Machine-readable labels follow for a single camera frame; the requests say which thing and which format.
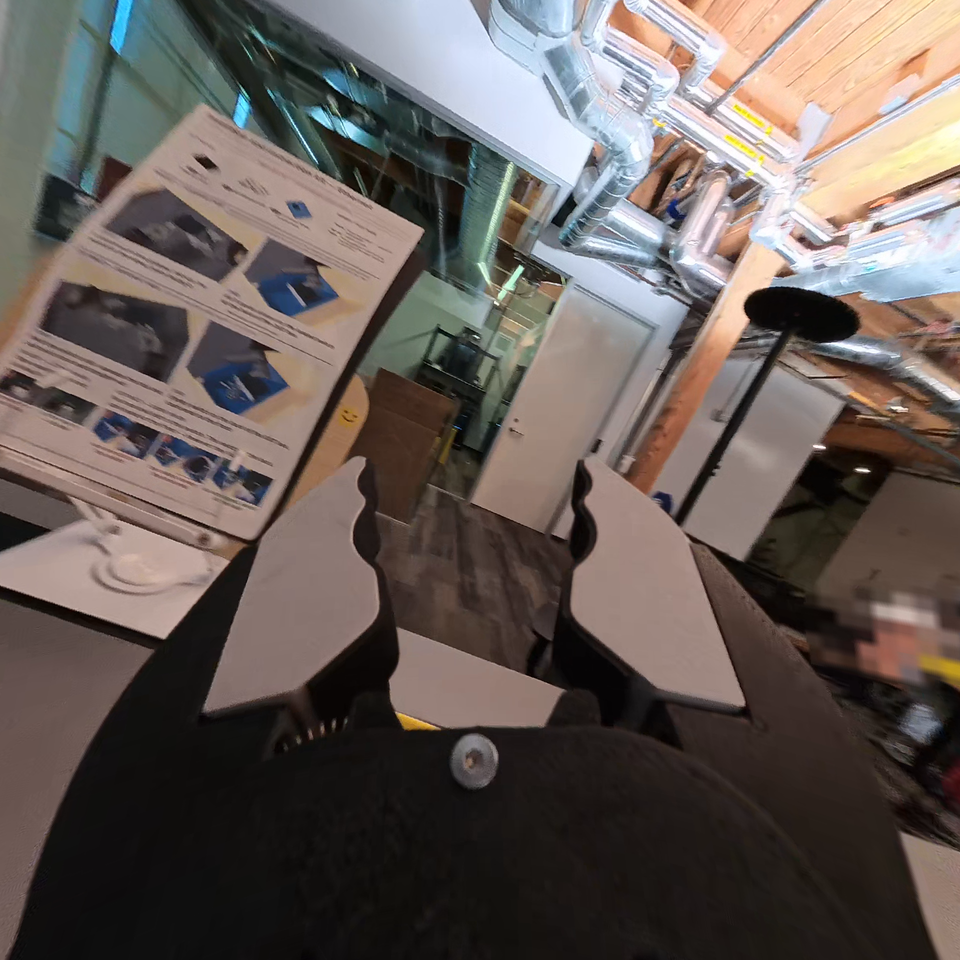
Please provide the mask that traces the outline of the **white door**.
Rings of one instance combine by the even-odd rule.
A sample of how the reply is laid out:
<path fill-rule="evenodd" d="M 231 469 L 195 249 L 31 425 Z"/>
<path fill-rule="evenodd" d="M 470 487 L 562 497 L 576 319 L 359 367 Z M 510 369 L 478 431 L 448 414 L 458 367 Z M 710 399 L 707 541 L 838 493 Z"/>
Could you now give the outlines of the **white door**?
<path fill-rule="evenodd" d="M 470 503 L 549 533 L 655 326 L 573 284 L 549 318 Z"/>

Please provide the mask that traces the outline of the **brown cardboard box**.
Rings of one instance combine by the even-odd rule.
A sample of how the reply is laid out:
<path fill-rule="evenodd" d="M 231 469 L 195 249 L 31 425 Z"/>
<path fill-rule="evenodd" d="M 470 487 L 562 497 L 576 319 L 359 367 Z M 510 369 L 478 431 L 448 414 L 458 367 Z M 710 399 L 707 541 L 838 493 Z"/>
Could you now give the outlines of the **brown cardboard box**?
<path fill-rule="evenodd" d="M 373 465 L 379 513 L 404 524 L 413 521 L 459 406 L 454 398 L 378 370 L 350 454 Z"/>

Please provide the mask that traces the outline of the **silver air duct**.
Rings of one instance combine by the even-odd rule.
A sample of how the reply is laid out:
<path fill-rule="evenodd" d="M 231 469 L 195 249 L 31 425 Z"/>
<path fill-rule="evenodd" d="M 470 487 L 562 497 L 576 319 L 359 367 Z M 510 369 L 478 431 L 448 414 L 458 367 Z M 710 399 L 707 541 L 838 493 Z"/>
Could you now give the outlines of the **silver air duct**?
<path fill-rule="evenodd" d="M 906 346 L 857 334 L 836 342 L 813 342 L 793 337 L 789 348 L 880 371 L 895 382 L 918 391 L 930 402 L 934 414 L 955 421 L 959 418 L 958 380 Z"/>
<path fill-rule="evenodd" d="M 596 60 L 616 2 L 491 1 L 494 46 L 543 79 L 558 110 L 601 152 L 573 191 L 576 204 L 558 233 L 570 253 L 633 269 L 657 265 L 666 228 L 628 199 L 646 178 L 654 121 L 679 84 L 676 68 L 640 54 L 653 78 L 640 106 L 630 105 L 598 71 Z"/>

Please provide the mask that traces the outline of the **long spiral air duct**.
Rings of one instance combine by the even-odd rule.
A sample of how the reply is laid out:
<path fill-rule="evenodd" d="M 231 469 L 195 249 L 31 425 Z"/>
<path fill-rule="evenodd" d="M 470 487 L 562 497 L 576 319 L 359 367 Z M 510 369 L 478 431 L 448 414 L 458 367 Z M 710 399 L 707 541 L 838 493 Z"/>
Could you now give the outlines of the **long spiral air duct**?
<path fill-rule="evenodd" d="M 846 227 L 844 242 L 787 255 L 772 287 L 882 304 L 959 291 L 959 178 L 876 206 Z"/>

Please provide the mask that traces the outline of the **printed instruction poster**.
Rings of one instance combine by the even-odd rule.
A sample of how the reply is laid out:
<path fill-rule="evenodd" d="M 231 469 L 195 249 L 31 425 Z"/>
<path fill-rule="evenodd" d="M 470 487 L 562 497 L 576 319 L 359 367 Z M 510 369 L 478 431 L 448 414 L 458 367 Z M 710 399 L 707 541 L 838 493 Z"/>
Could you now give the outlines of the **printed instruction poster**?
<path fill-rule="evenodd" d="M 51 260 L 2 350 L 2 471 L 253 542 L 424 230 L 197 106 Z"/>

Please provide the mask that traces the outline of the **black metal shelf rack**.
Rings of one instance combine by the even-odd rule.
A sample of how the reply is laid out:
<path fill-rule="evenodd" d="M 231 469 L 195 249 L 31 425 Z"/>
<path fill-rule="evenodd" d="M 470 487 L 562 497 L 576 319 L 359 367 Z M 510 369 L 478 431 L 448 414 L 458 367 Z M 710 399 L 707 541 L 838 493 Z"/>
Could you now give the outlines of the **black metal shelf rack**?
<path fill-rule="evenodd" d="M 479 462 L 489 446 L 499 374 L 500 358 L 483 347 L 478 330 L 464 326 L 450 332 L 439 324 L 431 331 L 414 372 L 415 383 L 456 402 L 453 447 Z"/>

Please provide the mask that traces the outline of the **black round pole stand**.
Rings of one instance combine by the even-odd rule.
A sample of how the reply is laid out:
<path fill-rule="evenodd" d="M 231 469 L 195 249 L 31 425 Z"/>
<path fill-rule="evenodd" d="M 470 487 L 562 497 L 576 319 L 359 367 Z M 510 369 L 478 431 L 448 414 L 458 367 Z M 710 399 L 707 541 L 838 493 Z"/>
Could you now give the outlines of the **black round pole stand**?
<path fill-rule="evenodd" d="M 686 523 L 719 470 L 728 448 L 790 342 L 797 338 L 812 344 L 840 342 L 857 334 L 860 327 L 858 314 L 852 307 L 833 296 L 795 287 L 772 286 L 754 291 L 745 299 L 743 310 L 753 326 L 775 334 L 774 343 L 678 507 L 675 513 L 678 526 Z"/>

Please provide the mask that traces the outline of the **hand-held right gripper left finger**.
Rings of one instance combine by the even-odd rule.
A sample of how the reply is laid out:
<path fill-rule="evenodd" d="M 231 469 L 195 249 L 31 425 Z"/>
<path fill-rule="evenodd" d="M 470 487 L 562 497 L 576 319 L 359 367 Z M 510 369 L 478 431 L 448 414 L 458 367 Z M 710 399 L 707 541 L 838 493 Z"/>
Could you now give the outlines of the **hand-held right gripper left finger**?
<path fill-rule="evenodd" d="M 377 506 L 374 466 L 354 457 L 263 534 L 205 716 L 259 707 L 348 716 L 359 695 L 389 695 L 399 638 Z"/>

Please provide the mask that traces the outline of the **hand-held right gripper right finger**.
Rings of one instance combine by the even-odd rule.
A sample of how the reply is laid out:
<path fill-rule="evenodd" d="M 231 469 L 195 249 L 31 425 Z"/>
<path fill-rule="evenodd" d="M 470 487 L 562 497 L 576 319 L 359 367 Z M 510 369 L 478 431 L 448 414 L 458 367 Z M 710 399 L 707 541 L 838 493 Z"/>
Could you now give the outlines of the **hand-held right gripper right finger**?
<path fill-rule="evenodd" d="M 593 656 L 667 703 L 742 713 L 746 698 L 686 534 L 600 459 L 577 462 L 570 500 L 558 669 L 585 682 L 597 670 L 584 655 Z"/>

